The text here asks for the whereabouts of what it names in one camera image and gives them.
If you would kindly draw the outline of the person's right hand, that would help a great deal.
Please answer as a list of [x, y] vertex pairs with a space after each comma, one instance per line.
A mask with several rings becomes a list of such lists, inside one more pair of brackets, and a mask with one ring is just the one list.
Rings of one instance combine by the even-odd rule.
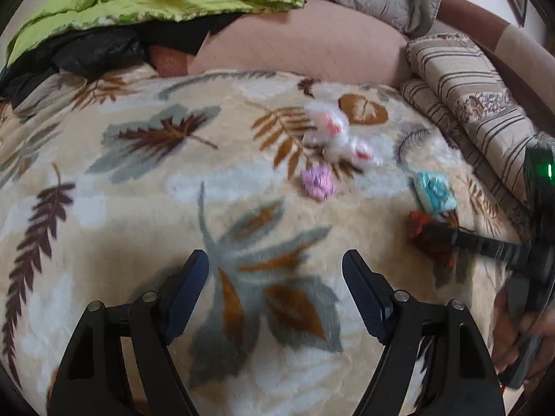
[[495, 298], [494, 308], [496, 318], [491, 356], [498, 372], [503, 372], [515, 363], [519, 357], [515, 342], [521, 333], [529, 331], [531, 335], [542, 336], [543, 341], [531, 363], [527, 379], [541, 375], [554, 359], [554, 304], [547, 308], [537, 323], [534, 323], [535, 314], [529, 313], [518, 324], [514, 324], [508, 314], [507, 290], [504, 287]]

